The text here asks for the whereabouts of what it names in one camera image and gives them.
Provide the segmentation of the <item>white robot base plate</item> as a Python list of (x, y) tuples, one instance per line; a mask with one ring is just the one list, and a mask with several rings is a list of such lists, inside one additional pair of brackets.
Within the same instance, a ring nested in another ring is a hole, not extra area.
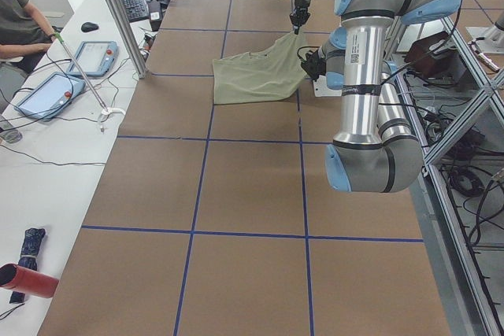
[(313, 92), (317, 98), (340, 97), (342, 95), (341, 90), (333, 90), (327, 86), (325, 76), (319, 76), (317, 80), (313, 81)]

